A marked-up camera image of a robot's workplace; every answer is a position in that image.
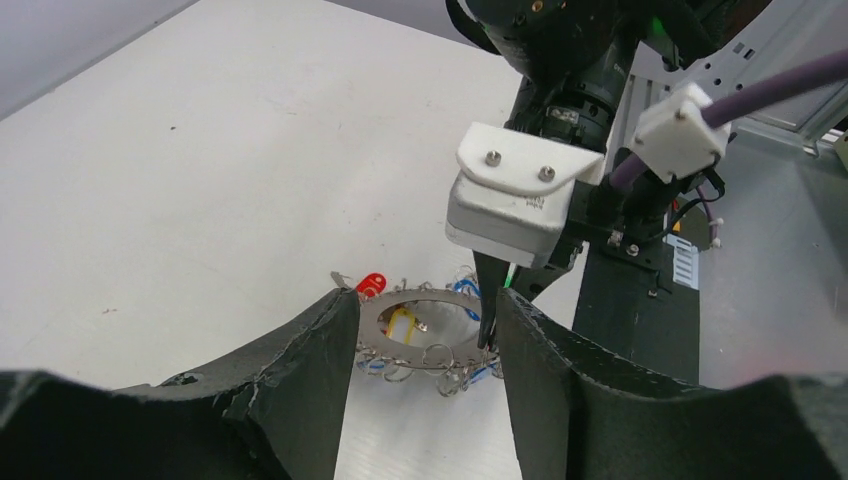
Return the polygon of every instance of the screw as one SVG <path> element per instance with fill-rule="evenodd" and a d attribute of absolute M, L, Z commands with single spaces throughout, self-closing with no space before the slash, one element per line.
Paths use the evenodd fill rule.
<path fill-rule="evenodd" d="M 613 230 L 610 234 L 610 238 L 607 239 L 607 245 L 612 245 L 613 247 L 618 248 L 621 246 L 621 239 L 624 238 L 624 234 L 619 232 L 618 230 Z"/>
<path fill-rule="evenodd" d="M 501 164 L 501 154 L 497 150 L 492 150 L 486 154 L 486 165 L 497 167 Z"/>
<path fill-rule="evenodd" d="M 556 171 L 550 165 L 545 165 L 539 170 L 539 180 L 543 182 L 550 182 L 554 179 L 555 175 Z"/>

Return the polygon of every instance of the metal frame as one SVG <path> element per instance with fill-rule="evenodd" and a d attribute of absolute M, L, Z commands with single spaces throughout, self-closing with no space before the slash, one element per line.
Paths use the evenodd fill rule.
<path fill-rule="evenodd" d="M 639 247 L 633 243 L 638 236 L 613 241 L 607 228 L 586 215 L 593 189 L 577 182 L 568 223 L 549 264 L 516 268 L 511 287 L 532 301 L 571 270 L 581 245 L 589 242 L 572 331 L 621 358 L 697 383 L 700 293 L 697 285 L 675 275 L 678 248 L 660 241 Z M 662 228 L 647 226 L 648 231 Z"/>
<path fill-rule="evenodd" d="M 661 100 L 664 91 L 695 82 L 711 97 L 724 97 L 740 85 L 744 88 L 794 66 L 800 52 L 810 49 L 826 52 L 848 47 L 848 37 L 844 35 L 836 36 L 839 44 L 833 43 L 833 26 L 839 23 L 848 24 L 848 2 L 843 0 L 773 0 L 724 48 L 685 72 L 666 72 L 658 56 L 643 46 L 636 56 L 625 92 L 625 99 L 634 101 L 622 101 L 610 150 L 624 145 L 639 114 Z M 782 143 L 794 144 L 799 149 L 806 147 L 817 153 L 817 142 L 848 116 L 848 82 L 829 88 L 831 94 L 824 102 L 809 96 L 794 100 L 804 111 L 811 112 L 806 117 L 795 121 L 765 111 L 752 115 L 750 118 L 756 123 L 746 123 L 745 129 L 766 140 L 779 137 Z M 774 128 L 790 135 L 775 134 Z"/>

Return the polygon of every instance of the label on bracket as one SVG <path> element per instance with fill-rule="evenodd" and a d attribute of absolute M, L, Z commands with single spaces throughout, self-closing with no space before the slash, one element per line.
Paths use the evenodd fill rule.
<path fill-rule="evenodd" d="M 526 205 L 528 207 L 533 207 L 536 210 L 543 210 L 545 208 L 545 197 L 524 197 L 524 200 L 527 202 Z"/>
<path fill-rule="evenodd" d="M 689 287 L 692 290 L 698 288 L 698 247 L 675 235 L 667 235 L 665 243 L 674 247 L 674 283 Z"/>

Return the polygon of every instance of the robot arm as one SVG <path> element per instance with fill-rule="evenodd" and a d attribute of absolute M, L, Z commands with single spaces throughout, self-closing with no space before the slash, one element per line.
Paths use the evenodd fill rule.
<path fill-rule="evenodd" d="M 638 3 L 639 10 L 611 1 L 468 1 L 475 25 L 482 25 L 489 43 L 525 77 L 504 129 L 475 124 L 468 131 L 457 153 L 461 172 L 448 206 L 447 235 L 474 251 L 480 278 L 479 348 L 494 346 L 494 297 L 510 263 L 520 272 L 548 277 L 550 284 L 570 270 L 588 241 L 635 268 L 658 271 L 661 262 L 649 264 L 652 256 L 661 256 L 671 202 L 707 179 L 723 191 L 712 167 L 731 138 L 729 123 L 846 77 L 848 63 L 840 57 L 715 103 L 688 85 L 643 113 L 629 149 L 618 152 L 614 171 L 602 177 L 606 140 L 638 42 L 660 51 L 667 67 L 685 67 L 726 42 L 727 31 L 706 38 L 697 28 L 675 24 L 667 29 L 670 42 L 657 47 L 652 39 L 658 24 L 694 19 L 706 25 L 720 10 L 725 18 L 742 12 L 744 26 L 753 10 L 759 13 L 767 5 Z M 739 21 L 728 23 L 741 28 Z M 485 43 L 479 35 L 475 39 Z M 536 295 L 546 284 L 533 286 L 529 293 Z"/>

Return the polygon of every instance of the white table surface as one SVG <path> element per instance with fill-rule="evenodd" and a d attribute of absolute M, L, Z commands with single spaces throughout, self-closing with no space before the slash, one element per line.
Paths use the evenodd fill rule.
<path fill-rule="evenodd" d="M 0 368 L 157 384 L 331 270 L 448 281 L 471 262 L 444 235 L 455 148 L 518 81 L 320 0 L 195 4 L 0 122 Z M 570 317 L 567 278 L 540 302 Z M 444 399 L 355 371 L 337 477 L 519 478 L 502 382 Z"/>

